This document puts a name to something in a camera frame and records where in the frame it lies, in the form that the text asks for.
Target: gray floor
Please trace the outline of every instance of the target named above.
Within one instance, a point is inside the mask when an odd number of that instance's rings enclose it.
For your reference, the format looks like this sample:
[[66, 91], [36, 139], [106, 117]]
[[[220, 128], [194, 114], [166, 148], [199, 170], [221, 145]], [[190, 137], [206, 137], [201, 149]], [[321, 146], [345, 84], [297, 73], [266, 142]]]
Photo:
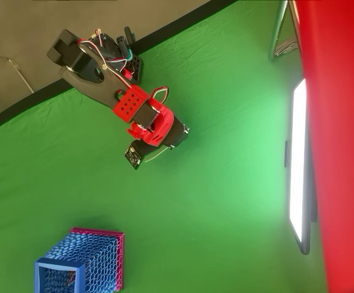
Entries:
[[[59, 68], [46, 56], [62, 29], [88, 38], [96, 28], [111, 37], [129, 26], [140, 39], [208, 0], [31, 1], [0, 0], [0, 55], [13, 59], [39, 90]], [[0, 112], [30, 91], [8, 61], [0, 59]]]

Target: light panel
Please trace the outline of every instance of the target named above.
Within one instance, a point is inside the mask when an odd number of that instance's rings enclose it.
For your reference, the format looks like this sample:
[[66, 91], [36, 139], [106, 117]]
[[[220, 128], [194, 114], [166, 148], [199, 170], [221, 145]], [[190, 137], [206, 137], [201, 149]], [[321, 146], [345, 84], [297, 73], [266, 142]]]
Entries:
[[303, 179], [305, 170], [306, 137], [306, 79], [294, 90], [291, 140], [291, 186], [289, 217], [295, 233], [302, 242]]

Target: robotic arm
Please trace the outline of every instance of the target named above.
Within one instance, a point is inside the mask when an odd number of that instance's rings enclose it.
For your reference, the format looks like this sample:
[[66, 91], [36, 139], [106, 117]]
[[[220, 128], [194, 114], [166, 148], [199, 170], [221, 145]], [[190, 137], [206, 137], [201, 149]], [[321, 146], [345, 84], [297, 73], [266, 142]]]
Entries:
[[[60, 75], [64, 80], [131, 124], [128, 133], [135, 140], [126, 150], [125, 157], [138, 169], [150, 153], [177, 147], [186, 139], [189, 128], [163, 104], [164, 101], [157, 101], [154, 94], [147, 94], [136, 84], [142, 61], [133, 55], [125, 38], [119, 37], [117, 46], [108, 38], [106, 34], [98, 34], [96, 38], [81, 40], [64, 30], [49, 50], [48, 57], [62, 66]], [[108, 49], [102, 46], [107, 41]], [[134, 72], [137, 70], [136, 78], [125, 68], [134, 56], [136, 62], [132, 67]], [[106, 58], [110, 57], [116, 62], [109, 63]]]

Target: blue frame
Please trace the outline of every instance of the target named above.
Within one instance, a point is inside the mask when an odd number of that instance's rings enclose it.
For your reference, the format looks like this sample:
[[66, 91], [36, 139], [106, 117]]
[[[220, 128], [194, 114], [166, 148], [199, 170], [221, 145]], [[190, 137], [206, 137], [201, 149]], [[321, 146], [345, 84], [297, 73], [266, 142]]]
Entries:
[[85, 293], [85, 264], [59, 259], [39, 258], [35, 262], [35, 293], [44, 293], [45, 269], [75, 271], [74, 293]]

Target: green backdrop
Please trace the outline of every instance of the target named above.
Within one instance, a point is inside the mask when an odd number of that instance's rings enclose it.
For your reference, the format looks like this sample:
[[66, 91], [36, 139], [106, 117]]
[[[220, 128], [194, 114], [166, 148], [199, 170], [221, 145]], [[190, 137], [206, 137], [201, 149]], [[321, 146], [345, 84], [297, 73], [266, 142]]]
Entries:
[[74, 89], [0, 127], [0, 293], [32, 292], [72, 226], [126, 233], [127, 293], [326, 291], [317, 224], [303, 256], [287, 219], [302, 70], [298, 52], [267, 60], [277, 5], [239, 1], [142, 54], [142, 87], [168, 85], [191, 133], [137, 171], [127, 125]]

